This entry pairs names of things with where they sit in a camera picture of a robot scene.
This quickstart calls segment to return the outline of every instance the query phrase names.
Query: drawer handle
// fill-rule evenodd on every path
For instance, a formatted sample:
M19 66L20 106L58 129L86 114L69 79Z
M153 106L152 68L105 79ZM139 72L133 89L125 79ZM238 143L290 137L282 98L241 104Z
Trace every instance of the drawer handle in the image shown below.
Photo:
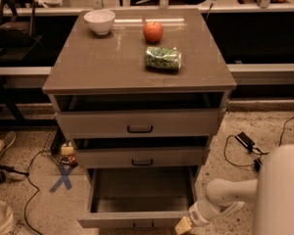
M151 159L150 162L136 162L135 160L131 160L131 164L133 166L150 166L154 163L154 160Z
M150 231L152 229L154 229L154 222L151 223L150 226L136 226L135 222L133 223L133 229L135 231Z
M129 125L128 133L151 133L154 129L153 125Z

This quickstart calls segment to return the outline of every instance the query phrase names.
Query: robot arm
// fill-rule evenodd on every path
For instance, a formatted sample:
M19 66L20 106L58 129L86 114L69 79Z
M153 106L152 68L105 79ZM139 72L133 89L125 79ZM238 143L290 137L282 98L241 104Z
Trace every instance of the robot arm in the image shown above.
M176 234L184 234L192 227L202 227L214 218L240 210L245 202L254 203L257 193L257 179L231 182L214 179L207 185L206 196L189 209L175 227Z
M294 145L280 146L267 155L258 179L211 181L206 196L189 209L175 232L180 235L192 227L205 226L216 217L239 210L244 202L255 202L253 234L294 234Z

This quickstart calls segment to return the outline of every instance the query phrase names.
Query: red apple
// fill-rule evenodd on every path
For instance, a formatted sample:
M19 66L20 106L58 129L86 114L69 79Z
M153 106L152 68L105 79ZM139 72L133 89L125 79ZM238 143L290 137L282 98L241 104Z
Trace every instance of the red apple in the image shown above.
M143 33L148 42L156 43L163 36L163 26L159 22L147 22L144 25Z

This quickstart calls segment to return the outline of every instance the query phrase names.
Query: blue tape mark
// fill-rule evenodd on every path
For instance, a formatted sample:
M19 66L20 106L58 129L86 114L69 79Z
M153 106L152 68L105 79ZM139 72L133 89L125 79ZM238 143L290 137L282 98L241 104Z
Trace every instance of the blue tape mark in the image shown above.
M70 182L69 175L74 170L74 168L75 168L75 165L74 166L70 166L68 169L66 169L64 166L59 166L59 171L61 173L61 177L55 183L55 185L52 186L52 188L49 190L49 192L54 193L60 187L60 185L62 183L64 183L65 186L66 186L66 188L68 190L70 190L72 188L72 184Z

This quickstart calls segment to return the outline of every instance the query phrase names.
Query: cable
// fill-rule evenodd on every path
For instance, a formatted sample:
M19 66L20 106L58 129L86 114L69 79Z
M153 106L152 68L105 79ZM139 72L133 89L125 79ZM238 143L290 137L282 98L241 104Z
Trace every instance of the cable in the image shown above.
M27 172L29 172L29 170L30 170L30 168L31 168L31 166L32 166L32 164L33 164L33 162L34 162L34 160L35 160L35 159L37 158L37 156L38 156L39 154L41 154L41 153L42 153L42 151L40 151L39 153L37 153L37 154L32 158L32 160L31 160L30 163L29 163L29 166L28 166ZM42 233L39 232L39 231L37 231L35 228L33 228L33 227L29 224L29 222L28 222L28 220L27 220L27 216L26 216L27 206L28 206L28 204L30 203L30 201L31 201L31 200L32 200L32 199L38 194L38 192L40 191L40 189L39 189L36 185L34 185L34 184L31 182L29 176L27 177L27 180L28 180L29 184L30 184L32 187L34 187L34 188L36 189L36 192L30 197L30 199L27 201L27 203L26 203L26 205L25 205L25 207L24 207L24 220L25 220L26 224L28 225L28 227L29 227L31 230L33 230L34 232L38 233L39 235L42 235Z
M259 149L258 147L253 147L252 153L254 153L256 155L260 155L260 156L262 156L262 155L268 155L269 154L269 153L262 152L262 150Z
M280 141L278 143L278 146L281 146L282 144L282 138L283 138L283 135L284 135L284 131L285 131L285 125L287 122L289 122L290 120L294 119L294 116L292 118L290 118L289 120L287 120L284 124L283 124L283 129L282 129L282 133L280 135Z
M211 4L210 4L210 7L209 7L209 9L208 9L207 16L206 16L206 24L208 24L208 17L209 17L210 12L211 12L212 9L213 9L213 6L214 6L214 3L211 3Z
M225 142L225 146L224 146L224 149L223 149L223 154L224 154L224 158L225 160L231 164L231 165L234 165L234 166L237 166L237 167L249 167L249 166L254 166L255 164L235 164L233 162L231 162L227 156L226 156L226 147L227 147L227 143L228 143L228 140L231 138L231 137L235 137L234 135L229 135L227 138L226 138L226 142Z

